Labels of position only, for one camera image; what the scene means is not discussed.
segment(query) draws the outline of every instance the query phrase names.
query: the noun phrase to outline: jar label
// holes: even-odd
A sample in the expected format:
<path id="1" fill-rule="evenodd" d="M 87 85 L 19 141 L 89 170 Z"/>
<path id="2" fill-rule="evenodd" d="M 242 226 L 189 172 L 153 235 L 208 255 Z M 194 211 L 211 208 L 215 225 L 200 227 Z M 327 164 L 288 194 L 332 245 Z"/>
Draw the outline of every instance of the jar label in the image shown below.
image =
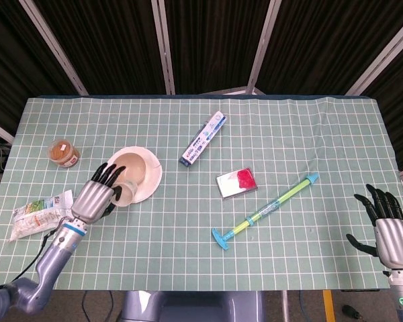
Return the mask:
<path id="1" fill-rule="evenodd" d="M 77 160 L 78 160 L 78 157 L 73 154 L 72 158 L 69 161 L 61 164 L 60 166 L 62 168 L 68 168 L 69 166 L 72 166 L 73 164 L 75 164 Z"/>

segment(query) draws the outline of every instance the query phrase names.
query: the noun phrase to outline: blue syringe tip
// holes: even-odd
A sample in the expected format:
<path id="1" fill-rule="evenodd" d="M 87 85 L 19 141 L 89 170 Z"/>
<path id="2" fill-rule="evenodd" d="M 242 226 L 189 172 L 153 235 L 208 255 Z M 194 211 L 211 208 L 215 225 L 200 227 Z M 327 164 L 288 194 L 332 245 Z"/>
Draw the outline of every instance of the blue syringe tip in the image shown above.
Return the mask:
<path id="1" fill-rule="evenodd" d="M 223 250 L 228 249 L 226 240 L 218 233 L 215 228 L 212 228 L 212 235 L 214 236 L 216 242 L 222 247 Z"/>
<path id="2" fill-rule="evenodd" d="M 319 173 L 314 172 L 314 173 L 308 174 L 306 176 L 306 179 L 308 179 L 310 181 L 310 184 L 314 184 L 315 181 L 317 181 L 319 177 L 320 177 Z"/>

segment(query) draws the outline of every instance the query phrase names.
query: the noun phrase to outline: table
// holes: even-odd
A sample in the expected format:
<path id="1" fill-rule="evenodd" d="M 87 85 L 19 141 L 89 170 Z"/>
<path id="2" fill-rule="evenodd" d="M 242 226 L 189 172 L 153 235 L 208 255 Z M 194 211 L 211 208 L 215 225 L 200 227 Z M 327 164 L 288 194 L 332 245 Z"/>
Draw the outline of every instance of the table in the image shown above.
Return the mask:
<path id="1" fill-rule="evenodd" d="M 178 163 L 200 125 L 228 116 L 200 159 Z M 70 169 L 49 162 L 55 138 L 73 141 Z M 346 240 L 374 244 L 354 193 L 364 184 L 403 205 L 394 151 L 379 109 L 367 98 L 274 100 L 271 97 L 29 99 L 0 186 L 0 284 L 36 255 L 42 234 L 9 243 L 12 209 L 71 189 L 77 196 L 95 169 L 126 146 L 144 146 L 163 179 L 143 203 L 89 227 L 60 275 L 58 289 L 290 290 L 383 288 L 377 258 Z M 251 167 L 259 189 L 222 200 L 217 175 Z M 223 251 L 211 228 L 227 231 L 308 172 L 320 180 L 236 236 Z M 26 273 L 35 278 L 32 268 Z"/>

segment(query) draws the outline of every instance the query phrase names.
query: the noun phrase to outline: black cable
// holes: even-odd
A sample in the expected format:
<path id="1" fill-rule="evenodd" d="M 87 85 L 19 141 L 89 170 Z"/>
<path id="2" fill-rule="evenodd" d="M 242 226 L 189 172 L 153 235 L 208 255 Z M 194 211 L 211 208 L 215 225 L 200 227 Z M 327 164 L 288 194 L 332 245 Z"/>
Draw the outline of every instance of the black cable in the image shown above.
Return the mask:
<path id="1" fill-rule="evenodd" d="M 122 315 L 122 311 L 120 311 L 120 314 L 118 314 L 118 316 L 116 317 L 115 322 L 120 322 L 121 321 L 121 315 Z"/>
<path id="2" fill-rule="evenodd" d="M 90 320 L 89 317 L 88 317 L 87 311 L 85 310 L 85 297 L 87 296 L 87 293 L 88 293 L 87 290 L 83 293 L 83 297 L 82 297 L 82 311 L 83 311 L 83 314 L 85 314 L 85 317 L 87 318 L 87 321 L 88 321 L 88 322 L 91 322 L 91 320 Z"/>
<path id="3" fill-rule="evenodd" d="M 114 310 L 114 296 L 113 296 L 111 290 L 109 291 L 109 295 L 110 295 L 111 307 L 110 307 L 109 313 L 107 314 L 107 317 L 106 317 L 106 319 L 105 319 L 105 322 L 108 322 L 108 321 L 109 321 L 110 316 L 112 315 L 112 311 Z"/>
<path id="4" fill-rule="evenodd" d="M 3 151 L 3 150 L 1 149 L 1 147 L 0 147 L 0 169 L 1 169 L 2 171 L 5 171 L 5 169 L 4 169 L 4 167 L 3 167 L 3 153 L 4 153 L 4 151 Z"/>
<path id="5" fill-rule="evenodd" d="M 48 241 L 48 238 L 51 237 L 52 235 L 54 235 L 55 232 L 58 230 L 58 228 L 59 228 L 60 226 L 61 226 L 61 224 L 58 225 L 57 228 L 51 230 L 49 233 L 47 233 L 47 234 L 43 237 L 42 245 L 40 246 L 40 250 L 39 250 L 38 254 L 36 255 L 36 257 L 32 260 L 31 263 L 28 264 L 28 266 L 27 266 L 22 272 L 19 273 L 18 276 L 16 276 L 16 277 L 12 280 L 12 282 L 13 282 L 14 280 L 17 280 L 18 278 L 20 278 L 22 275 L 24 275 L 25 272 L 28 271 L 28 269 L 29 269 L 30 267 L 32 267 L 32 265 L 36 262 L 36 260 L 39 258 L 40 254 L 42 253 L 43 249 L 45 248 L 45 245 L 46 245 L 46 242 Z"/>
<path id="6" fill-rule="evenodd" d="M 87 297 L 87 294 L 88 294 L 88 291 L 86 290 L 84 293 L 83 293 L 83 297 L 82 297 L 82 311 L 83 311 L 83 314 L 85 315 L 85 318 L 87 319 L 87 321 L 88 322 L 91 322 L 91 320 L 89 319 L 89 317 L 88 317 L 88 313 L 87 313 L 87 310 L 86 310 L 86 308 L 85 308 L 85 299 L 86 299 L 86 297 Z M 105 322 L 108 322 L 109 320 L 110 320 L 110 317 L 111 317 L 111 315 L 112 315 L 112 312 L 114 311 L 114 295 L 112 294 L 112 291 L 110 290 L 109 291 L 109 295 L 110 295 L 110 301 L 111 301 L 111 307 L 110 307 L 110 310 L 109 310 L 109 313 L 107 314 L 107 317 L 106 317 L 106 319 L 105 319 Z"/>
<path id="7" fill-rule="evenodd" d="M 304 304 L 303 304 L 303 291 L 302 291 L 302 290 L 300 290 L 300 293 L 299 293 L 299 300 L 300 300 L 300 308 L 301 308 L 301 310 L 302 310 L 302 314 L 303 314 L 303 316 L 304 316 L 306 322 L 311 322 L 311 320 L 310 320 L 310 318 L 309 318 L 309 316 L 308 316 L 306 310 L 304 309 Z"/>

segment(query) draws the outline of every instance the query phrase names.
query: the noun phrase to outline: small jar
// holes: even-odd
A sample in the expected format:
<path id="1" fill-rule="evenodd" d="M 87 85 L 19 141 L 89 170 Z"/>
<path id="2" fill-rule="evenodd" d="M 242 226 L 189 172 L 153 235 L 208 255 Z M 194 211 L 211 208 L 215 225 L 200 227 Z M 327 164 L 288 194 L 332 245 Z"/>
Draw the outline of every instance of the small jar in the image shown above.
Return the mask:
<path id="1" fill-rule="evenodd" d="M 74 166 L 79 156 L 79 151 L 73 144 L 64 139 L 55 140 L 48 147 L 49 159 L 61 168 Z"/>

